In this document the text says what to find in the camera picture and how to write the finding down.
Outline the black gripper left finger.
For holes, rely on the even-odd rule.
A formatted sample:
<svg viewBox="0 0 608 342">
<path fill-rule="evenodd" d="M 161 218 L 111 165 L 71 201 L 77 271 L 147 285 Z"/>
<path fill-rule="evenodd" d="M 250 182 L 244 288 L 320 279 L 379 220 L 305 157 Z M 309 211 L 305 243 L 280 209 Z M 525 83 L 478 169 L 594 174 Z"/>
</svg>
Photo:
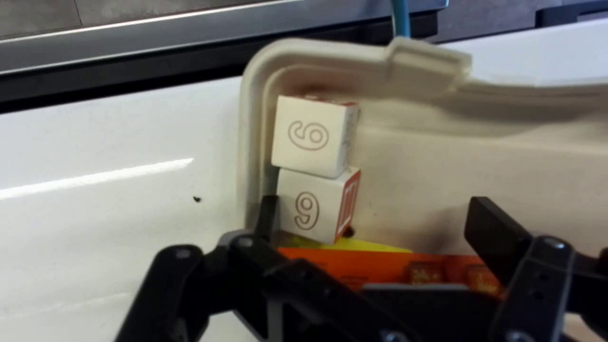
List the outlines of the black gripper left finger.
<svg viewBox="0 0 608 342">
<path fill-rule="evenodd" d="M 199 342 L 216 313 L 235 313 L 257 342 L 375 342 L 375 307 L 305 260 L 269 245 L 276 197 L 259 203 L 254 230 L 161 249 L 115 342 Z"/>
</svg>

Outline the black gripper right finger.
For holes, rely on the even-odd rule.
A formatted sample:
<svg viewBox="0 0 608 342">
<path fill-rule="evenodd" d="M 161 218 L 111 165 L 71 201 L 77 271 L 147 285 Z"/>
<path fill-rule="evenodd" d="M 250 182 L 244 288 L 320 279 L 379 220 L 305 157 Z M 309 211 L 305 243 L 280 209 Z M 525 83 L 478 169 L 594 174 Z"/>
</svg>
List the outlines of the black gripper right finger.
<svg viewBox="0 0 608 342">
<path fill-rule="evenodd" d="M 533 235 L 484 195 L 468 199 L 463 237 L 504 288 L 491 342 L 569 342 L 565 313 L 608 336 L 608 249 L 588 256 L 556 235 Z"/>
</svg>

